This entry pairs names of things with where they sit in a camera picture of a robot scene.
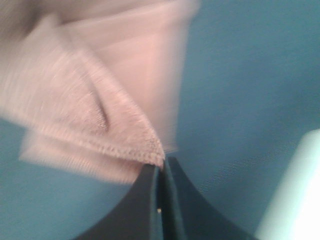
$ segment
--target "teal fabric surface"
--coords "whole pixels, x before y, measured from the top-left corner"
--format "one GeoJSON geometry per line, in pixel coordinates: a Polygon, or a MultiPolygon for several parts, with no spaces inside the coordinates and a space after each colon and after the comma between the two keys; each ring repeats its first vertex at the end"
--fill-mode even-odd
{"type": "Polygon", "coordinates": [[[19,161],[24,129],[0,121],[0,239],[69,240],[104,217],[129,185],[19,161]]]}
{"type": "MultiPolygon", "coordinates": [[[[298,141],[320,128],[319,23],[318,0],[203,0],[191,25],[174,155],[250,233],[298,141]]],[[[18,161],[23,132],[0,122],[1,240],[70,239],[128,191],[18,161]]]]}

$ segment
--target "blue fabric background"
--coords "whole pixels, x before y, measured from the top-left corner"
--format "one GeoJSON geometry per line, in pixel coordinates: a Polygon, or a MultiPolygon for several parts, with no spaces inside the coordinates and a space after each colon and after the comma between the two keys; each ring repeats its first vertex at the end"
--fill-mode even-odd
{"type": "MultiPolygon", "coordinates": [[[[253,233],[301,137],[320,128],[320,2],[203,0],[192,22],[178,157],[203,196],[253,233]]],[[[71,239],[128,185],[18,161],[0,121],[0,239],[71,239]]]]}

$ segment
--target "dark plastic object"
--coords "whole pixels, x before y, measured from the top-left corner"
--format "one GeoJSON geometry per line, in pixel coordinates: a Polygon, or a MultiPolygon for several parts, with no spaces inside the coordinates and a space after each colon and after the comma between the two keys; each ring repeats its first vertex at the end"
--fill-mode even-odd
{"type": "Polygon", "coordinates": [[[257,240],[214,209],[170,157],[162,176],[162,225],[165,240],[257,240]]]}
{"type": "Polygon", "coordinates": [[[159,169],[144,165],[121,202],[76,240],[157,240],[159,169]]]}

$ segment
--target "microfiber cloth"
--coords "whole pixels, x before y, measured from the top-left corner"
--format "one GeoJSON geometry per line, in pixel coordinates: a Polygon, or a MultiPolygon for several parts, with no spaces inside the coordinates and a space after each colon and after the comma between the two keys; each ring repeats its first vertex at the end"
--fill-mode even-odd
{"type": "Polygon", "coordinates": [[[144,111],[81,30],[43,10],[49,2],[0,3],[0,114],[28,129],[21,159],[121,183],[143,164],[162,167],[164,149],[144,111]]]}

